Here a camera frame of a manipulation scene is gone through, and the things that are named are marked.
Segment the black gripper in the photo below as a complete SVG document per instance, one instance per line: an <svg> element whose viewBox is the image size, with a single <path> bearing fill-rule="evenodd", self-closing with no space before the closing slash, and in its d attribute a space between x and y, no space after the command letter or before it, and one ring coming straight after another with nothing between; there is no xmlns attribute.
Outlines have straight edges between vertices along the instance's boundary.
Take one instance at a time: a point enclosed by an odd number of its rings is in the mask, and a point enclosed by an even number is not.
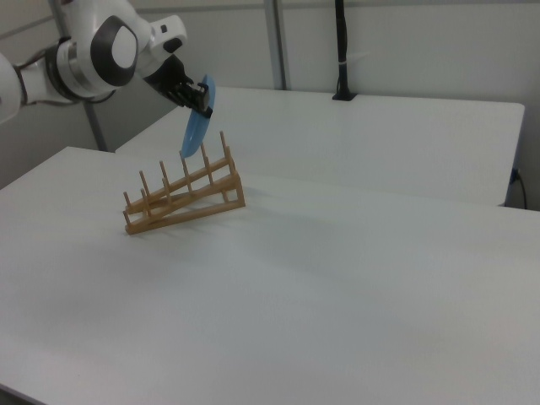
<svg viewBox="0 0 540 405"><path fill-rule="evenodd" d="M205 83L194 84L186 75L183 63L176 56L168 57L161 67L143 80L178 106L189 107L202 117L210 117L213 114L209 86Z"/></svg>

